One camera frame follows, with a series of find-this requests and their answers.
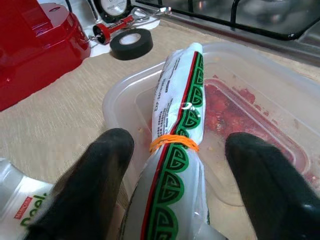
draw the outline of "tape roll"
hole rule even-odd
[[[110,42],[112,54],[119,60],[137,59],[153,48],[150,31],[146,29],[131,29],[117,35]]]

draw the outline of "plastic bag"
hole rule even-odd
[[[193,43],[169,56],[158,80],[152,141],[182,135],[199,145],[206,109],[203,48]],[[119,238],[226,239],[209,226],[204,166],[193,149],[167,143],[148,159],[122,220]]]

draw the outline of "orange rubber band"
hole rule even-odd
[[[153,154],[163,144],[172,144],[172,143],[181,143],[181,144],[185,145],[186,147],[193,149],[196,152],[199,152],[198,145],[192,139],[190,139],[186,136],[171,135],[171,134],[162,135],[162,136],[158,137],[156,140],[154,140],[150,144],[149,151]]]

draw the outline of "black electrical tape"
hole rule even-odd
[[[125,36],[137,34],[140,38],[131,44],[121,44],[121,39]],[[151,33],[146,29],[131,29],[117,35],[110,42],[112,54],[119,60],[137,59],[151,51],[154,43]]]

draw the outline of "gas stove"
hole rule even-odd
[[[138,7],[172,7],[167,16],[295,60],[320,66],[319,0],[132,0]]]

